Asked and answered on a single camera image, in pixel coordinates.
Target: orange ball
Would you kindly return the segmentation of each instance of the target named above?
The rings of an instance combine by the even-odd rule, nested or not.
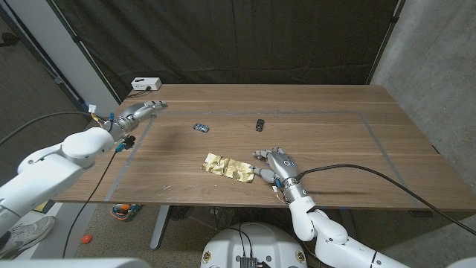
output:
[[[90,234],[83,236],[83,239],[81,239],[83,243],[89,243],[91,242],[91,240],[92,240],[92,236]]]

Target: table leg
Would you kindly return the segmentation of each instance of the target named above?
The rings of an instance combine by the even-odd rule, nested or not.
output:
[[[164,235],[165,226],[167,224],[167,216],[169,214],[169,205],[161,205],[158,210],[157,220],[155,221],[154,232],[152,233],[152,240],[150,241],[150,248],[157,249]]]

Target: gray tape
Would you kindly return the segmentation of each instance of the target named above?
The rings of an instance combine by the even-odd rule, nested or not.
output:
[[[161,112],[161,115],[313,115],[357,113],[354,111],[303,111],[303,112]]]
[[[409,189],[405,180],[402,178],[402,176],[400,175],[400,172],[393,164],[392,160],[390,159],[389,155],[385,151],[379,139],[373,132],[372,127],[370,127],[370,125],[367,122],[367,119],[365,118],[364,114],[362,114],[362,112],[358,112],[358,111],[301,111],[301,112],[291,112],[291,111],[290,112],[194,112],[194,111],[190,111],[190,112],[160,112],[160,115],[307,115],[307,114],[312,115],[312,114],[345,114],[345,113],[358,115],[360,117],[362,123],[365,125],[370,136],[372,136],[373,140],[379,147],[380,152],[384,156],[385,160],[387,161],[388,165],[392,169],[393,173],[395,173],[395,176],[398,178],[400,184],[405,186],[407,189]],[[104,198],[105,202],[109,201],[116,187],[118,186],[119,182],[122,180],[123,175],[126,173],[127,168],[130,166],[132,160],[134,159],[135,153],[137,153],[139,147],[142,144],[142,141],[144,140],[147,132],[149,132],[149,129],[152,126],[152,123],[154,120],[155,118],[152,118],[150,120],[149,124],[147,125],[147,128],[144,130],[144,133],[142,133],[142,136],[139,139],[139,142],[134,147],[134,150],[132,151],[131,155],[127,159],[127,162],[123,166],[122,170],[120,171],[120,174],[118,175],[117,179],[114,181],[114,184],[109,189],[109,192],[107,193],[106,198]],[[414,207],[420,208],[417,200],[413,198],[410,194],[408,196],[410,198],[410,201],[413,203]]]
[[[114,191],[116,190],[116,187],[119,185],[119,182],[122,180],[122,177],[123,177],[124,174],[126,173],[127,168],[131,165],[131,162],[132,162],[132,160],[134,159],[135,154],[136,154],[137,151],[139,150],[139,147],[141,146],[142,141],[143,141],[144,138],[146,137],[146,134],[149,132],[150,127],[152,126],[152,123],[155,121],[156,118],[157,118],[157,117],[152,117],[152,118],[150,119],[149,124],[147,125],[146,129],[145,129],[144,132],[142,133],[141,138],[139,139],[139,141],[137,142],[137,144],[134,146],[134,149],[132,150],[131,155],[130,155],[129,158],[127,159],[126,164],[124,164],[124,166],[122,167],[122,170],[120,170],[120,173],[119,173],[118,177],[116,178],[116,180],[115,180],[114,183],[112,184],[111,188],[110,188],[109,191],[107,192],[106,197],[104,197],[104,202],[108,202],[109,199],[111,199],[112,194],[113,194]]]
[[[375,135],[375,133],[373,132],[372,130],[372,127],[370,127],[370,125],[368,124],[367,122],[367,119],[365,118],[364,114],[362,114],[362,112],[355,112],[358,116],[360,116],[360,119],[362,120],[362,122],[364,123],[365,127],[367,128],[369,134],[372,136],[373,140],[375,141],[375,143],[377,143],[377,145],[379,146],[379,149],[380,149],[380,152],[382,153],[382,155],[385,157],[385,160],[387,160],[387,163],[388,165],[390,166],[390,168],[393,170],[393,173],[395,174],[395,176],[398,178],[399,182],[401,185],[405,186],[405,188],[407,189],[410,189],[407,185],[407,183],[405,182],[405,180],[402,178],[402,175],[400,175],[400,172],[399,170],[396,168],[396,166],[393,164],[392,162],[392,159],[390,159],[389,155],[387,154],[387,152],[385,151],[384,147],[382,146],[382,144],[380,143],[379,139],[377,138],[377,136]],[[407,193],[408,197],[410,198],[410,201],[412,202],[412,204],[414,204],[414,207],[415,208],[420,208],[419,206],[419,203],[417,202],[417,200],[412,197],[409,193]]]

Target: sneaker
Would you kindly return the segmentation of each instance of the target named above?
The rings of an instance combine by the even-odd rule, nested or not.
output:
[[[7,243],[0,249],[0,258],[15,258],[20,253],[35,246],[49,233],[54,224],[54,217],[43,217],[27,226],[17,226],[10,230]]]

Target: table top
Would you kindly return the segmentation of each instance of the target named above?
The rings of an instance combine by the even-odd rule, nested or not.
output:
[[[381,86],[163,85],[126,99],[117,112],[152,100],[169,108],[132,132],[136,145],[116,155],[90,202],[283,207],[259,176],[244,183],[201,169],[208,153],[264,168],[251,152],[282,147],[300,172],[362,165],[443,210],[476,209],[476,196]],[[262,132],[257,119],[265,121]],[[210,131],[194,130],[195,123]],[[86,201],[111,156],[97,157],[55,200]],[[301,182],[321,208],[426,209],[362,170],[325,170]]]

